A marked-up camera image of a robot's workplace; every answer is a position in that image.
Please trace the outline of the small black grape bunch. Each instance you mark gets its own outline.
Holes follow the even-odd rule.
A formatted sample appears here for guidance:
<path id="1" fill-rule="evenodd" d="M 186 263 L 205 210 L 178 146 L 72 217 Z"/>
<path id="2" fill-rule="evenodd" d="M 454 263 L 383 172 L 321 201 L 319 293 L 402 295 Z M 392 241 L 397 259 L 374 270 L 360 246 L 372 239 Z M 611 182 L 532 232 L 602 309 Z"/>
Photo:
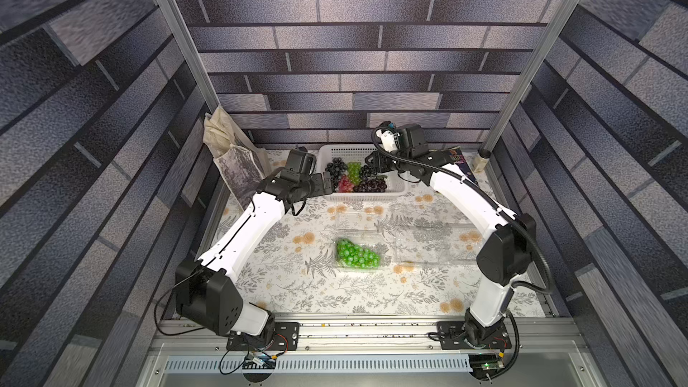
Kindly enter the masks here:
<path id="1" fill-rule="evenodd" d="M 364 165 L 359 170 L 359 177 L 360 177 L 362 182 L 369 181 L 372 179 L 376 179 L 377 172 L 373 168 L 371 168 L 367 165 Z"/>

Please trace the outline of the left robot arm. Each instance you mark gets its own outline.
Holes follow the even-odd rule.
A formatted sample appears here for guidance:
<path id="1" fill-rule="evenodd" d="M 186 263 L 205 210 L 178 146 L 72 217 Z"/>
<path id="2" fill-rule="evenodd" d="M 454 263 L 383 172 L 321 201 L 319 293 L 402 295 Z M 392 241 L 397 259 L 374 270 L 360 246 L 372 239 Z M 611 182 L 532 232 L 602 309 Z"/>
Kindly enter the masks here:
<path id="1" fill-rule="evenodd" d="M 327 172 L 308 175 L 281 168 L 263 179 L 228 232 L 196 260 L 177 267 L 177 313 L 218 336 L 263 336 L 269 330 L 271 314 L 245 301 L 236 281 L 275 224 L 289 212 L 296 215 L 297 204 L 331 193 Z"/>

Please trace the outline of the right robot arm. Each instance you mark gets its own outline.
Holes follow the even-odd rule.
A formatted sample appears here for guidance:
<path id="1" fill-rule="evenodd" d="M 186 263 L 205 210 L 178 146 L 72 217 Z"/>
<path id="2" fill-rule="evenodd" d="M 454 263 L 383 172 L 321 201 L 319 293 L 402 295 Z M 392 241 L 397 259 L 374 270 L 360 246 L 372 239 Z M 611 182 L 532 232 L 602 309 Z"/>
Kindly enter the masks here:
<path id="1" fill-rule="evenodd" d="M 415 159 L 375 150 L 365 158 L 365 164 L 378 173 L 412 175 L 446 197 L 473 223 L 485 239 L 476 258 L 482 278 L 456 341 L 473 349 L 509 349 L 511 338 L 503 321 L 514 291 L 528 288 L 549 294 L 551 272 L 535 240 L 535 220 L 516 214 L 487 195 L 462 171 L 459 157 L 457 150 L 434 150 Z"/>

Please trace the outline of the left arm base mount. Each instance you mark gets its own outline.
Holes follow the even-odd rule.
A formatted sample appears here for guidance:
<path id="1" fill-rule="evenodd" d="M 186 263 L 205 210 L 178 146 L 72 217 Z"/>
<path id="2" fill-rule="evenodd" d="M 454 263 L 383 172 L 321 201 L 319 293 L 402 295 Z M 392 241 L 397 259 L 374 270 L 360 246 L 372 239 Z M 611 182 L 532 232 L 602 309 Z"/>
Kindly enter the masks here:
<path id="1" fill-rule="evenodd" d="M 265 350 L 295 351 L 298 347 L 301 324 L 298 322 L 268 322 L 258 336 L 235 333 L 229 335 L 227 351 Z"/>

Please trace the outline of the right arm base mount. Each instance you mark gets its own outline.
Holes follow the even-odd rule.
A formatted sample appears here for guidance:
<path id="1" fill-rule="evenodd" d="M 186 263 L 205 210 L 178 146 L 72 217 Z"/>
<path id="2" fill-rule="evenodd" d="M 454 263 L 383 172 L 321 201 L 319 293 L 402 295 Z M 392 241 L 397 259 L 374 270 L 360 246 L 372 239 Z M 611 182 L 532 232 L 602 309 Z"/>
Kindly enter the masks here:
<path id="1" fill-rule="evenodd" d="M 496 350 L 512 348 L 511 336 L 505 327 L 505 319 L 484 327 L 478 322 L 438 322 L 428 338 L 440 343 L 444 350 Z"/>

